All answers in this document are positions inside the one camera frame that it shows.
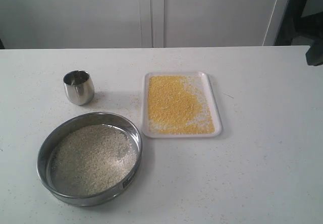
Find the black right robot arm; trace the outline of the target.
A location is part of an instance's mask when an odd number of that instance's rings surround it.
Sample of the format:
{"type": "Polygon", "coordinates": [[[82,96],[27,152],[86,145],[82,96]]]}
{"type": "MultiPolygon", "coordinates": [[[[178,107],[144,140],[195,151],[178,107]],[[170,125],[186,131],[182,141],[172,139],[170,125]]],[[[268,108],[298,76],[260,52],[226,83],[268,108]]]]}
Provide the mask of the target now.
{"type": "Polygon", "coordinates": [[[313,44],[305,54],[309,66],[320,66],[323,64],[323,45],[313,44]]]}

